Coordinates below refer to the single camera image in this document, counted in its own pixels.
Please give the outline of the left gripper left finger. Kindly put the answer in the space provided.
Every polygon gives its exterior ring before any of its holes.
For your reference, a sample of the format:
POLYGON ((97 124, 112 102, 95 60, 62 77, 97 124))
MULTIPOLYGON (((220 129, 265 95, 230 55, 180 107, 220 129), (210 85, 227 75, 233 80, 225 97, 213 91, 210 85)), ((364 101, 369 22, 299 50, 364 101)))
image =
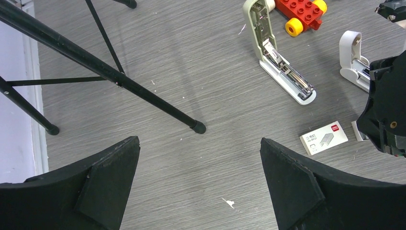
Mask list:
POLYGON ((131 136, 22 183, 2 183, 1 229, 120 229, 139 154, 139 138, 131 136))

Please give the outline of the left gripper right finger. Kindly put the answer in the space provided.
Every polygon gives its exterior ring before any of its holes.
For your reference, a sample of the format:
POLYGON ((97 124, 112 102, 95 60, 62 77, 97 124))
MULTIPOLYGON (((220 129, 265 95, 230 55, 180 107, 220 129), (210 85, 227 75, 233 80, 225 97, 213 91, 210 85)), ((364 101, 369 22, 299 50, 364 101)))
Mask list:
POLYGON ((405 185, 337 170, 268 138, 260 143, 279 229, 405 229, 405 185))

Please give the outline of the white staple remover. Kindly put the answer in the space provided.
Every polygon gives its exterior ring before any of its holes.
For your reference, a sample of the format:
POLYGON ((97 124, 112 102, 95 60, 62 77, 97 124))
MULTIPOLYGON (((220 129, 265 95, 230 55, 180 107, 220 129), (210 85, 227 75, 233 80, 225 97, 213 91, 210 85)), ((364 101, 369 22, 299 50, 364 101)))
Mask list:
POLYGON ((361 55, 362 34, 347 30, 339 41, 340 75, 362 90, 370 89, 370 62, 361 55))

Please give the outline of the white staple box sleeve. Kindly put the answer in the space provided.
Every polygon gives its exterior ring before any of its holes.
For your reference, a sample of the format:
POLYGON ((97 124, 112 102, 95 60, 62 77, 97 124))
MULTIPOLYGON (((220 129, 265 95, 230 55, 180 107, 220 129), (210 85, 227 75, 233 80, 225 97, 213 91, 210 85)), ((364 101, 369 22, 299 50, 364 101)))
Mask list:
POLYGON ((300 136, 300 140, 309 156, 340 145, 348 141, 347 135, 339 121, 308 132, 300 136))

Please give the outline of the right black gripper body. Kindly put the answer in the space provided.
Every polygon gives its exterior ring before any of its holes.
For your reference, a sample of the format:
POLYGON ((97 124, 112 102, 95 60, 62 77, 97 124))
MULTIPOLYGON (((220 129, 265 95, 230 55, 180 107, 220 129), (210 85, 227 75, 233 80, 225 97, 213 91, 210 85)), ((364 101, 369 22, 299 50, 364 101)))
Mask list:
POLYGON ((406 54, 373 61, 366 107, 356 123, 383 153, 406 155, 406 54))

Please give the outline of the staple tray with staples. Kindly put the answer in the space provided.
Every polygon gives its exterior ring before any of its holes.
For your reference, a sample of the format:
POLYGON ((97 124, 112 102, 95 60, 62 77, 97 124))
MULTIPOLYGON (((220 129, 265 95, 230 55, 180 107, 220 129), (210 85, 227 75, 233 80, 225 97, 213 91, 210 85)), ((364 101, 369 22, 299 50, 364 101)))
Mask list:
POLYGON ((369 138, 368 138, 365 134, 363 134, 362 132, 360 132, 360 130, 359 130, 359 128, 358 128, 358 125, 357 125, 357 121, 351 122, 351 125, 352 125, 354 134, 355 134, 356 139, 357 139, 358 142, 369 140, 369 138))

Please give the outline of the white and green stapler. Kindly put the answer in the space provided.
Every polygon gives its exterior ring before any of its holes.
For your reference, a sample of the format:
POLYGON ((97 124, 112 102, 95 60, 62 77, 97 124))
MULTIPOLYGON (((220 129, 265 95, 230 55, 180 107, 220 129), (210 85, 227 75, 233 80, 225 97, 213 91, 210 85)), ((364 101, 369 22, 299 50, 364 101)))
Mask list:
POLYGON ((273 0, 246 0, 243 4, 243 15, 254 52, 264 71, 297 103, 308 105, 316 98, 316 90, 278 52, 269 15, 274 8, 273 0))

